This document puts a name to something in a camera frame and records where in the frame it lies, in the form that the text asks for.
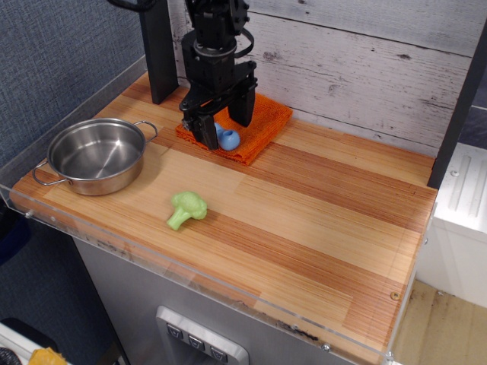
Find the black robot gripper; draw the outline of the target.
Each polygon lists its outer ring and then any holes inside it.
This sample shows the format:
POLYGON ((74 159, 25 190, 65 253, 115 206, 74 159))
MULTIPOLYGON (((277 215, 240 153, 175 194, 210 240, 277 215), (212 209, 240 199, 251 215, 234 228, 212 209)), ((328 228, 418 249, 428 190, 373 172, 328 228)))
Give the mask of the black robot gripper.
POLYGON ((233 121, 248 127, 256 99, 256 63, 236 63, 237 42, 220 49, 204 47, 193 30, 183 37, 183 62, 190 83, 180 103, 183 126, 210 151, 219 147, 214 115, 228 108, 233 121))

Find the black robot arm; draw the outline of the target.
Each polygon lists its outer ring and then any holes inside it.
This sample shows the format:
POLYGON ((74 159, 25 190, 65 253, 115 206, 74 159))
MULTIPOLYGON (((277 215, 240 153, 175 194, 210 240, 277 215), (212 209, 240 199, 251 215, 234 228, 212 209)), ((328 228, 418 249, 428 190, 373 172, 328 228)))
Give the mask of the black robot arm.
POLYGON ((254 61, 236 63, 254 46, 245 29, 249 5, 244 1, 187 1, 193 30, 183 37, 183 64, 190 84, 180 103, 183 127, 210 150, 219 148, 214 115, 226 109, 247 127, 256 99, 254 61))

